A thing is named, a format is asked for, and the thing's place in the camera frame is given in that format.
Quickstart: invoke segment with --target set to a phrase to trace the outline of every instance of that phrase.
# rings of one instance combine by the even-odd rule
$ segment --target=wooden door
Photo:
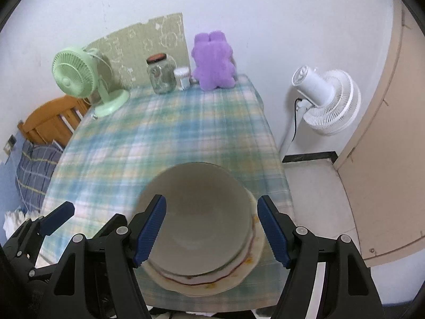
[[[425,37],[408,12],[404,26],[384,100],[338,170],[370,266],[425,248]]]

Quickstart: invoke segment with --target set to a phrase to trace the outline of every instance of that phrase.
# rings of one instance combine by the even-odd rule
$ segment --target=white wall
[[[371,272],[383,304],[411,301],[425,281],[425,250],[373,266]]]
[[[238,71],[263,98],[277,142],[292,117],[290,79],[301,65],[348,71],[364,112],[392,28],[392,0],[22,0],[0,33],[0,145],[19,119],[62,95],[50,73],[57,51],[172,12],[183,13],[189,50],[196,33],[226,33]],[[301,126],[290,153],[340,152],[354,128],[324,138]]]

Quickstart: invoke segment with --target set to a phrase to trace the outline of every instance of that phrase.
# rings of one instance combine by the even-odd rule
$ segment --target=fan stand
[[[294,139],[294,135],[295,135],[295,131],[296,131],[295,125],[296,125],[296,128],[298,129],[298,126],[300,125],[304,114],[312,106],[313,106],[313,104],[307,99],[303,99],[301,102],[297,103],[295,116],[292,118],[292,121],[291,121],[291,123],[288,127],[288,130],[284,134],[283,139],[280,143],[280,148],[279,148],[280,159],[282,159],[282,160],[284,159],[284,157],[286,156],[286,153],[288,152],[288,150],[291,146],[291,143]]]
[[[130,93],[127,90],[119,89],[111,93],[108,93],[103,85],[103,79],[99,80],[99,86],[97,87],[102,102],[99,103],[94,109],[94,114],[97,117],[104,117],[112,114],[116,110],[120,109],[126,101],[130,98]]]

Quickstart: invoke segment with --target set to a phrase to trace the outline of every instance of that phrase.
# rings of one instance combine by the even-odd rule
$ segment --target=stacked plate
[[[159,286],[214,295],[237,286],[256,266],[264,246],[256,200],[227,171],[209,163],[170,168],[148,184],[140,211],[155,194],[167,200],[167,214],[142,266]]]

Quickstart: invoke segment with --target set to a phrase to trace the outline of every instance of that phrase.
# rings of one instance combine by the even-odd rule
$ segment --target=pillow
[[[40,212],[53,171],[62,152],[51,145],[33,145],[25,140],[16,170],[16,187],[25,207]]]

